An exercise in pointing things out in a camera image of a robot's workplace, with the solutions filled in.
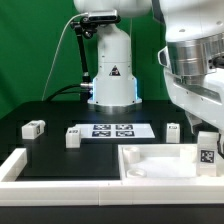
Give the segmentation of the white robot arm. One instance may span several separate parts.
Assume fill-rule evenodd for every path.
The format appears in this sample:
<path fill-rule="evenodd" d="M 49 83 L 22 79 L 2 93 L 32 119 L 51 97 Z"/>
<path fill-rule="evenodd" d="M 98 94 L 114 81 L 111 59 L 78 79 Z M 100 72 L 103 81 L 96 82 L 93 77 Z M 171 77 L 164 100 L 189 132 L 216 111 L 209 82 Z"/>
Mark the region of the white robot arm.
<path fill-rule="evenodd" d="M 97 36 L 97 73 L 88 103 L 96 109 L 142 101 L 132 37 L 117 24 L 150 12 L 165 25 L 159 51 L 171 102 L 196 123 L 224 132 L 224 0 L 73 0 L 84 31 Z"/>

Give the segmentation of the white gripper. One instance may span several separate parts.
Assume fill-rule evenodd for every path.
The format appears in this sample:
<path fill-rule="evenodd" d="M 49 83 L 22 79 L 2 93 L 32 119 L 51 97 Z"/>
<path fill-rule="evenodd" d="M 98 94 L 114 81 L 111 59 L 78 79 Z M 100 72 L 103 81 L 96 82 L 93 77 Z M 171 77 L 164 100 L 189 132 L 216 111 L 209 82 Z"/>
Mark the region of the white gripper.
<path fill-rule="evenodd" d="M 184 109 L 191 133 L 196 134 L 202 120 L 224 133 L 224 71 L 204 76 L 202 83 L 184 85 L 169 71 L 164 72 L 171 101 Z"/>

